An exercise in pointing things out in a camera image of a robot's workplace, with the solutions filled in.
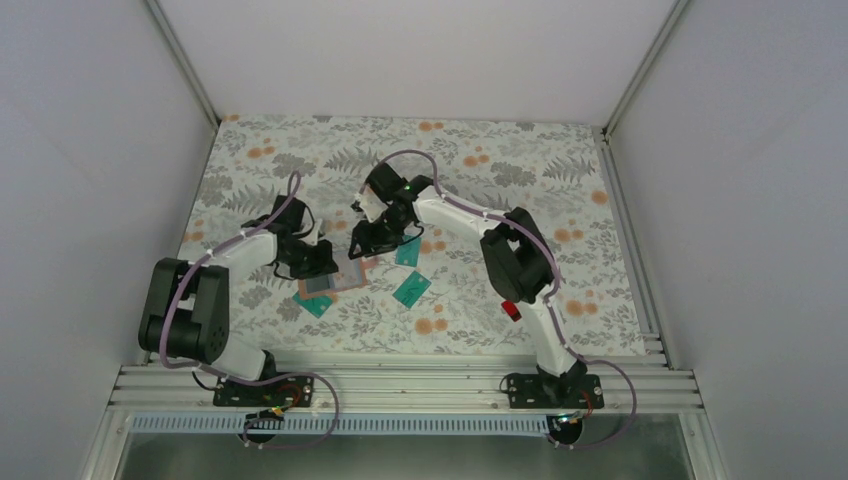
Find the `pale pink card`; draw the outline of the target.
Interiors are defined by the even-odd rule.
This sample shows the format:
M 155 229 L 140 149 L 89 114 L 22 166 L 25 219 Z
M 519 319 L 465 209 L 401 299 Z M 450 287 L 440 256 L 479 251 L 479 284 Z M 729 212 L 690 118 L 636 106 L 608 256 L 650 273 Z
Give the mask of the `pale pink card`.
M 329 276 L 332 291 L 360 288 L 367 283 L 365 269 L 359 258 L 350 259 L 346 254 L 343 254 L 335 262 L 338 270 Z

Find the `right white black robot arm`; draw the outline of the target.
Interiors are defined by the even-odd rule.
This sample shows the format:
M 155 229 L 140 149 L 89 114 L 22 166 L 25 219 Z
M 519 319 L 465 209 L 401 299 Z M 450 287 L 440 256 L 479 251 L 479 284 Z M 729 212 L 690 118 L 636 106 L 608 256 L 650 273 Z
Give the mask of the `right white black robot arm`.
M 465 203 L 433 179 L 419 175 L 407 180 L 386 163 L 370 172 L 351 207 L 363 217 L 352 232 L 352 259 L 396 250 L 411 225 L 432 225 L 477 242 L 492 288 L 508 315 L 524 322 L 534 342 L 544 399 L 565 407 L 578 397 L 580 382 L 571 371 L 583 369 L 567 351 L 555 303 L 559 269 L 529 212 Z

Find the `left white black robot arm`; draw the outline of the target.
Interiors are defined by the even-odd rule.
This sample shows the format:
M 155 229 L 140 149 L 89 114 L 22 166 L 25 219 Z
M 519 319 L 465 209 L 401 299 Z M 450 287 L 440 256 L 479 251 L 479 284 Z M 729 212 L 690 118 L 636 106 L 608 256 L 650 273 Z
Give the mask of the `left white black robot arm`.
M 138 331 L 142 350 L 167 368 L 198 368 L 238 382 L 255 405 L 278 391 L 267 350 L 231 334 L 231 288 L 263 267 L 285 280 L 337 272 L 334 247 L 308 205 L 280 195 L 270 213 L 243 223 L 232 238 L 195 261 L 164 258 L 153 269 Z

